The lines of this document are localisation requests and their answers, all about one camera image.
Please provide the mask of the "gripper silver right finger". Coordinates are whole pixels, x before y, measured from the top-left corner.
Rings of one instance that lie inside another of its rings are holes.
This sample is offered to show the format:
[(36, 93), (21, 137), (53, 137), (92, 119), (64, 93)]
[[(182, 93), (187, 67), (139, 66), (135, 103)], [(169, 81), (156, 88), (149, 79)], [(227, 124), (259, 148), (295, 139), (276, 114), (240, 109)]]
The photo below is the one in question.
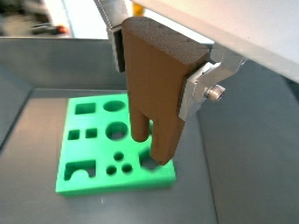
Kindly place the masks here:
[(246, 61), (244, 56), (219, 43), (214, 44), (208, 62), (188, 77), (184, 84), (179, 110), (179, 117), (184, 121), (200, 109), (207, 99), (215, 102), (220, 100), (226, 88), (219, 83), (238, 72)]

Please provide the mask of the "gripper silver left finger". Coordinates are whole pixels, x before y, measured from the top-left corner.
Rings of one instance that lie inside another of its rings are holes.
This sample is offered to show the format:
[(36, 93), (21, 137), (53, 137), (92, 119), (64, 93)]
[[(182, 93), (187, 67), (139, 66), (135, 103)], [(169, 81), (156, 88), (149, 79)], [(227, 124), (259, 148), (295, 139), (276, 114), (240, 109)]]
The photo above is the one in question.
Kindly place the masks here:
[(125, 71), (121, 24), (128, 18), (124, 0), (93, 0), (99, 14), (107, 26), (107, 36), (112, 45), (116, 70)]

